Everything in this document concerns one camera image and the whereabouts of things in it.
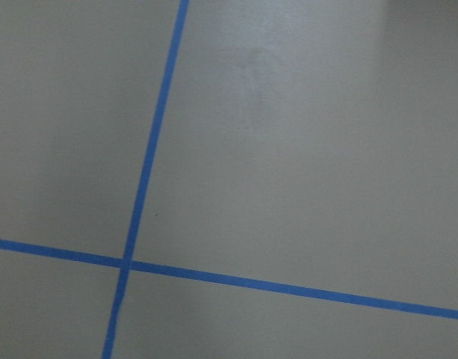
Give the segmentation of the brown paper table mat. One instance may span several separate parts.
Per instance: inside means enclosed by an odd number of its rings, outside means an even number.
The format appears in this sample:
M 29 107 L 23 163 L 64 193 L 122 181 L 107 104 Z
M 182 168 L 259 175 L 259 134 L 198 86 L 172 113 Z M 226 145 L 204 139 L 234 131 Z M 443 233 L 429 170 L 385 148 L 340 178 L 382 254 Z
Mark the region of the brown paper table mat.
M 458 1 L 0 1 L 0 358 L 458 358 Z

